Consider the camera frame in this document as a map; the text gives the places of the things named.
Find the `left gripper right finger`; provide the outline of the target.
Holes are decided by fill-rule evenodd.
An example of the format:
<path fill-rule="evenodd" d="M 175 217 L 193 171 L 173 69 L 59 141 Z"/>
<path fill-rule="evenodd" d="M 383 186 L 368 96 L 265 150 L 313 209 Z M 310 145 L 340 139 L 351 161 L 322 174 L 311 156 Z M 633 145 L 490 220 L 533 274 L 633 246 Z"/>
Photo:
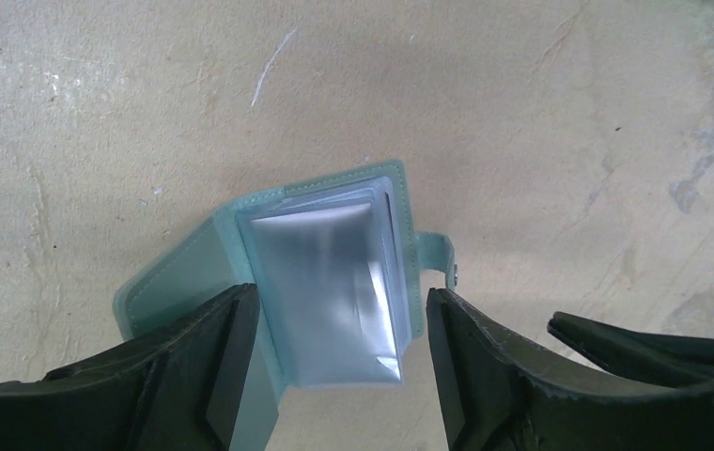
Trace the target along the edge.
<path fill-rule="evenodd" d="M 714 380 L 665 387 L 567 359 L 446 288 L 428 341 L 452 450 L 714 450 Z"/>

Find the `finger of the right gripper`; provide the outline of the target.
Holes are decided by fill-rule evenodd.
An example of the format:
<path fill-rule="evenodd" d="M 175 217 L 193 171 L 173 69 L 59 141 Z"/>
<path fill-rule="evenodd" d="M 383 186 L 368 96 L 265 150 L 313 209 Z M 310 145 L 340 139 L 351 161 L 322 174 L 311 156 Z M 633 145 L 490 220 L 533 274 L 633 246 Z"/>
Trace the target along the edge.
<path fill-rule="evenodd" d="M 634 332 L 556 312 L 548 332 L 601 369 L 633 381 L 684 387 L 714 380 L 714 339 Z"/>

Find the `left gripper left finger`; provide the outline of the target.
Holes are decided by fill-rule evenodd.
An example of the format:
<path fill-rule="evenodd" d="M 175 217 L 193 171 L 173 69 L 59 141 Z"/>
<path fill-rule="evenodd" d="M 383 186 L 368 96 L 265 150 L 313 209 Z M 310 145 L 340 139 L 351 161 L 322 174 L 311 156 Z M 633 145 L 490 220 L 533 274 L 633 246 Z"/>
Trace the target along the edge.
<path fill-rule="evenodd" d="M 258 325 L 252 284 L 34 382 L 0 383 L 0 450 L 228 450 Z"/>

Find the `green card holder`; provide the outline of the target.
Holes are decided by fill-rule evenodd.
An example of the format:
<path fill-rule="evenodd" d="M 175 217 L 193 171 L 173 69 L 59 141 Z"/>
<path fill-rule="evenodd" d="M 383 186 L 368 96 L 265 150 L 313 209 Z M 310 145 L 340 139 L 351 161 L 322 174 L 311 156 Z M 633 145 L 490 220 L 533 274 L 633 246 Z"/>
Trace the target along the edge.
<path fill-rule="evenodd" d="M 424 331 L 419 275 L 457 283 L 443 234 L 418 232 L 390 160 L 235 198 L 116 293 L 126 339 L 254 283 L 260 315 L 231 446 L 262 450 L 290 386 L 400 384 Z"/>

